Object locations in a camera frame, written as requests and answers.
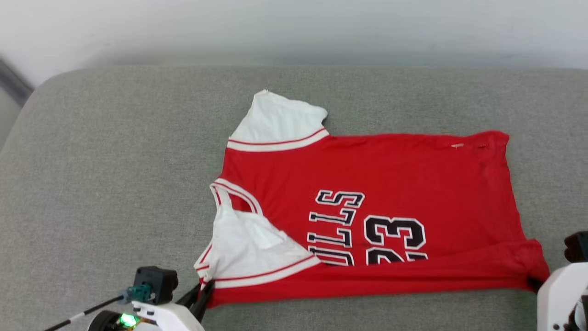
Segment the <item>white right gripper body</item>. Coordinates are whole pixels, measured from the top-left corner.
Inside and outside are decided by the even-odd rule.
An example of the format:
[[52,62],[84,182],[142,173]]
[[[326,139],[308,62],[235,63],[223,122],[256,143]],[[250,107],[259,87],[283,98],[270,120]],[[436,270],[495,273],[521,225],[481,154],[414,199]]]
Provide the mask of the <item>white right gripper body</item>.
[[537,331],[588,331],[588,262],[556,269],[537,294]]

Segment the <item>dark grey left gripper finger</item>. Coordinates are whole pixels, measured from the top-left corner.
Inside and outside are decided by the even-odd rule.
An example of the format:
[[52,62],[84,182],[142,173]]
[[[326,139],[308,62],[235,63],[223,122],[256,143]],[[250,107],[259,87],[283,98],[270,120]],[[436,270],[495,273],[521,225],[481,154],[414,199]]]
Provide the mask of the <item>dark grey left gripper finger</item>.
[[199,323],[201,323],[204,318],[204,314],[208,308],[209,300],[212,297],[212,293],[214,292],[215,280],[210,280],[206,284],[203,283],[203,285],[204,287],[198,292],[197,301],[190,308],[190,312]]
[[195,287],[193,287],[180,299],[176,300],[176,304],[185,306],[188,309],[195,309],[199,304],[201,289],[202,286],[200,284],[195,285]]

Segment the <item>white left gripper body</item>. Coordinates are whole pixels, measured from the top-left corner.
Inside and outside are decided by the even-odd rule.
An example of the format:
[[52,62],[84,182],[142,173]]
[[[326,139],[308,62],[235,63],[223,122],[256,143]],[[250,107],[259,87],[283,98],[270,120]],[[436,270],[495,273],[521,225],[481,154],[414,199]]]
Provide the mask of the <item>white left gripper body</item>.
[[132,302],[132,314],[105,310],[90,322],[87,331],[205,331],[185,306],[175,303],[151,305]]

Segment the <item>red and white basketball jersey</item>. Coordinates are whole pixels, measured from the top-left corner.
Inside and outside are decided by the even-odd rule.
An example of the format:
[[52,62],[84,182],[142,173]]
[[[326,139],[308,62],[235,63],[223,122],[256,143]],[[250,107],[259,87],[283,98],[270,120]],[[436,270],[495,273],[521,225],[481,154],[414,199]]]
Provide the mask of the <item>red and white basketball jersey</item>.
[[229,136],[210,243],[210,308],[523,289],[550,275],[521,226],[500,131],[333,136],[327,111],[256,93]]

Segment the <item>grey wall trim strip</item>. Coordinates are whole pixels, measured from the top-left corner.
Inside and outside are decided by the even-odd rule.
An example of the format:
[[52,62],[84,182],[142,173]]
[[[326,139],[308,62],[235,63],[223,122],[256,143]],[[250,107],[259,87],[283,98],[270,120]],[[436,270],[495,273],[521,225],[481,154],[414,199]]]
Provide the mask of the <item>grey wall trim strip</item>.
[[24,107],[35,91],[2,57],[0,57],[0,87],[19,105]]

